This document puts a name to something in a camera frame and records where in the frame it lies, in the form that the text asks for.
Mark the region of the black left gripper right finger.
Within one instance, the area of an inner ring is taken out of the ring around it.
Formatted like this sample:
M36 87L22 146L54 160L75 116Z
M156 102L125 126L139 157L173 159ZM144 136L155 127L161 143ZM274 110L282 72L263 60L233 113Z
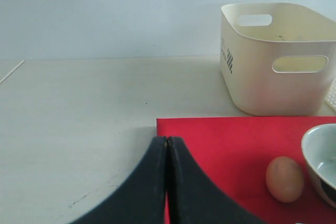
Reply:
M264 223L223 193L180 137L167 139L167 223Z

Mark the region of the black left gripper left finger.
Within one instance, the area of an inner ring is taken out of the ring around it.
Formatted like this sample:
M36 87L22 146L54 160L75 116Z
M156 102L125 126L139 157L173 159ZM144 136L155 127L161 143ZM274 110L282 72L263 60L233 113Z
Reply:
M167 138L154 137L129 177L72 223L164 223Z

